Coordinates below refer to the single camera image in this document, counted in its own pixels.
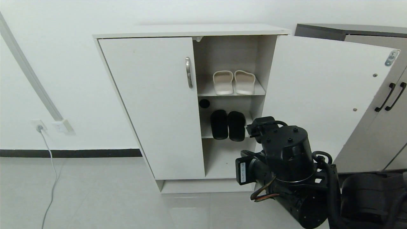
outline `black baseboard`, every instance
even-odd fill
[[[52,150],[54,158],[138,157],[140,149],[124,150]],[[50,157],[48,150],[0,150],[0,157]]]

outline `cabinet door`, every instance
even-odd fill
[[[394,109],[385,110],[400,94],[400,84],[407,80],[407,38],[348,35],[345,41],[400,49],[400,55],[376,94],[372,106],[366,111],[335,160],[339,172],[382,170],[407,142],[407,123],[404,121],[407,113],[407,93],[400,97]],[[396,84],[394,92],[383,109],[376,112],[374,109],[383,104],[390,92],[390,83]]]
[[[205,177],[192,38],[99,42],[155,179]]]
[[[386,170],[404,170],[407,169],[407,143],[404,144],[401,152],[387,166]]]
[[[335,159],[389,73],[385,61],[391,51],[279,36],[263,116],[306,129],[311,149]]]

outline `black cabinet handle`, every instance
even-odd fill
[[[400,94],[397,96],[396,100],[394,101],[394,103],[391,106],[387,106],[385,108],[386,111],[389,111],[394,107],[394,105],[397,103],[397,100],[400,98],[401,94],[403,94],[404,90],[406,89],[406,85],[407,84],[405,82],[400,84],[400,87],[402,88],[401,91],[400,91]]]
[[[383,109],[383,107],[384,107],[384,105],[386,104],[387,100],[389,100],[390,95],[392,95],[392,93],[393,93],[394,88],[396,87],[396,85],[395,85],[394,83],[390,83],[389,87],[390,87],[392,90],[390,91],[390,93],[389,93],[389,95],[387,96],[386,100],[383,102],[383,104],[382,104],[381,107],[376,107],[376,108],[374,109],[374,111],[379,112],[379,111],[381,111],[381,109]]]

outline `door hinge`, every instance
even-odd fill
[[[398,54],[400,53],[400,50],[394,49],[393,51],[390,52],[389,57],[387,57],[386,62],[384,65],[386,66],[391,66],[393,62],[396,60]]]
[[[200,42],[204,36],[192,37],[192,40]]]

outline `black slipper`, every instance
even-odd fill
[[[228,115],[224,110],[216,110],[210,115],[212,136],[216,140],[228,138]]]
[[[229,138],[232,141],[243,141],[245,139],[246,118],[244,114],[232,111],[228,115]]]

